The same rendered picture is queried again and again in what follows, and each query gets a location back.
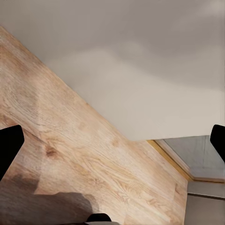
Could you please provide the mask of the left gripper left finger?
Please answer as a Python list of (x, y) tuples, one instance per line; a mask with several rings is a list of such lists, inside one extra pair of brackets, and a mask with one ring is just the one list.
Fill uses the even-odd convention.
[(0, 181), (24, 143), (20, 125), (0, 130)]

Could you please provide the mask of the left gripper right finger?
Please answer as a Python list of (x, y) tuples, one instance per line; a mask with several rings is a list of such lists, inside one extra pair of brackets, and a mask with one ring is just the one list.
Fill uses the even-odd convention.
[(225, 126), (217, 124), (213, 126), (210, 142), (225, 162)]

